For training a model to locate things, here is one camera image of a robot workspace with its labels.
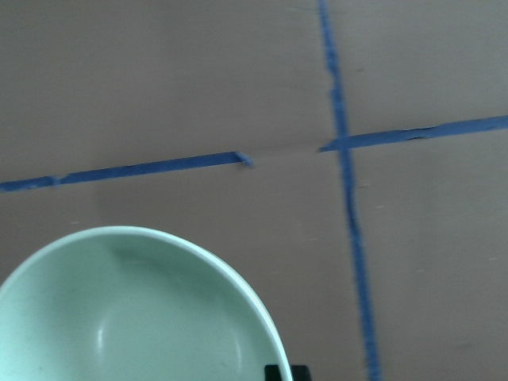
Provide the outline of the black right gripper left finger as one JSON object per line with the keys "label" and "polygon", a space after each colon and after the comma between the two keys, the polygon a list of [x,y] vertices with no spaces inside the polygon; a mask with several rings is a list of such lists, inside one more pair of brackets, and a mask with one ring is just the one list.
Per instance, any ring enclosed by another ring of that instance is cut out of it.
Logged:
{"label": "black right gripper left finger", "polygon": [[282,381],[282,376],[278,365],[266,365],[264,367],[265,381]]}

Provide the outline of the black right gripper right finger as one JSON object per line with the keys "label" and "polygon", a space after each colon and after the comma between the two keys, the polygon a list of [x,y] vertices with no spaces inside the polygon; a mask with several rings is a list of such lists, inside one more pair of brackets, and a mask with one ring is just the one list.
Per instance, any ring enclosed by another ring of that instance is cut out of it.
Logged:
{"label": "black right gripper right finger", "polygon": [[312,381],[310,369],[306,365],[291,365],[291,375],[294,381]]}

